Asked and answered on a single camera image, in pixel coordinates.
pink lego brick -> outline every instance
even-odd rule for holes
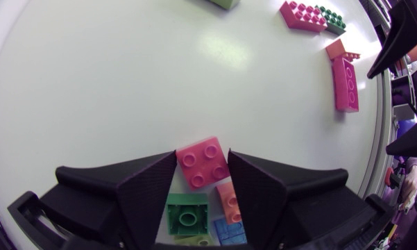
[[[178,149],[176,155],[192,190],[230,176],[221,145],[214,136]]]
[[[223,212],[227,219],[227,224],[233,224],[240,222],[241,212],[239,211],[239,205],[237,205],[236,193],[233,188],[233,182],[224,183],[216,186],[217,192],[222,201]]]
[[[332,44],[328,45],[325,50],[327,51],[328,58],[330,60],[334,60],[338,57],[343,57],[349,62],[352,62],[354,59],[359,59],[360,54],[347,52],[344,49],[344,45],[342,44],[341,39],[334,41]]]
[[[345,58],[335,58],[333,77],[336,109],[347,113],[358,112],[358,89],[353,65]]]
[[[321,15],[321,10],[306,6],[295,1],[282,4],[279,11],[289,28],[297,28],[306,31],[321,32],[327,28],[327,21]]]

white tabletop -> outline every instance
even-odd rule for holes
[[[11,239],[33,245],[6,207],[43,195],[55,168],[96,167],[216,135],[229,148],[312,169],[348,170],[357,192],[370,158],[380,44],[357,0],[336,10],[354,61],[359,112],[334,109],[325,46],[336,36],[290,30],[282,0],[32,0],[0,55],[0,213]],[[171,190],[186,190],[176,172]],[[203,190],[212,192],[212,187]]]

dark green lego brick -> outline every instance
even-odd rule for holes
[[[322,16],[327,20],[326,31],[329,31],[336,35],[342,35],[346,32],[346,24],[342,21],[342,16],[332,12],[331,10],[326,9],[324,6],[318,7],[321,10]]]
[[[168,194],[166,209],[170,235],[208,234],[206,194]]]

green lego brick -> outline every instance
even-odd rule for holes
[[[241,0],[210,0],[210,1],[221,6],[222,8],[226,10],[229,10],[235,7]]]
[[[206,194],[168,194],[166,206],[170,235],[208,234]]]
[[[331,10],[328,10],[324,6],[315,7],[321,10],[322,16],[325,18],[325,20],[327,20],[327,28],[325,29],[326,31],[336,35],[342,35],[344,32],[346,32],[346,24],[342,21],[342,16],[332,12]]]
[[[212,246],[213,241],[209,235],[174,236],[174,242],[178,245],[205,247]]]

person's hand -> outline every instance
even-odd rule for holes
[[[400,207],[400,210],[403,210],[405,206],[409,203],[410,199],[413,197],[417,190],[417,165],[411,166],[409,174],[405,177],[404,183],[401,188],[401,197],[403,204]]]

